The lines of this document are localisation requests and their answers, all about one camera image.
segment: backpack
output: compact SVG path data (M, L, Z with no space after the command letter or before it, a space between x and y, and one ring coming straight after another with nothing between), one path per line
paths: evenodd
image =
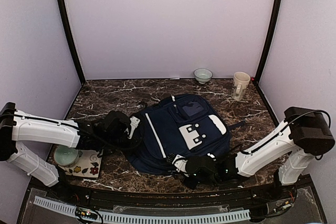
M172 95L134 116L140 119L142 126L135 129L133 137L142 139L142 143L125 155L140 172L176 173L176 167L167 162L170 154L189 158L229 152L228 126L199 95Z

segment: black pole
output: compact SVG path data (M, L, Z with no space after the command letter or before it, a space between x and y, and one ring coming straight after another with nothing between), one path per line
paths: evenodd
M275 26L277 24L277 19L278 19L278 14L279 14L279 9L280 9L280 3L281 0L274 0L273 3L273 10L272 10L272 14L271 14L271 19L269 21L269 26L268 26L268 31L267 31L267 35L266 35L266 40L265 40L265 44L264 44L264 49L263 52L261 54L261 58L260 58L260 62L259 62L259 66L256 72L256 76L255 76L255 81L257 82L257 84L260 81L261 75L263 74L263 70L265 68L265 64L267 61L267 56L269 54L269 49L271 47L272 44L272 40L273 40L273 35L274 35L274 31L275 31Z
M77 54L76 47L75 47L74 38L72 37L72 32L71 32L70 23L69 23L69 19L68 19L68 14L67 14L66 6L65 6L65 1L64 0L57 0L57 2L58 2L59 12L61 14L61 19L62 19L62 23L63 23L65 36L67 38L68 46L69 46L70 53L71 53L71 57L72 57L72 60L74 62L73 64L75 65L78 78L79 78L81 84L83 85L86 80L85 80L85 76L84 76L82 67L80 65L80 61L79 61L78 54Z

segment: dark marble surface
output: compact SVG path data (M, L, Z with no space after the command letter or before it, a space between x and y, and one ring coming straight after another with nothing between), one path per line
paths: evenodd
M68 119L93 120L106 115L110 110L119 110L130 115L142 107L139 102L152 105L172 94L193 93L206 98L228 125L243 119L245 126L232 131L230 147L243 143L247 148L261 140L273 129L273 122L255 87L250 84L244 99L235 101L230 97L233 81L211 80L201 85L193 79L182 80L99 80L88 81L73 104ZM199 185L196 190L184 187L180 177L156 176L136 171L121 152L103 157L98 179L70 177L74 185L91 188L138 193L198 193L221 189L252 187L272 183L274 171L282 165L281 157L265 166L257 174L240 185L214 187Z

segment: mug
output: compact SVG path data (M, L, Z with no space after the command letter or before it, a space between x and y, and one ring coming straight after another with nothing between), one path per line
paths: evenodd
M231 96L236 101L240 101L243 99L247 86L250 83L251 77L244 72L235 72L235 74L233 75L233 80L234 83Z

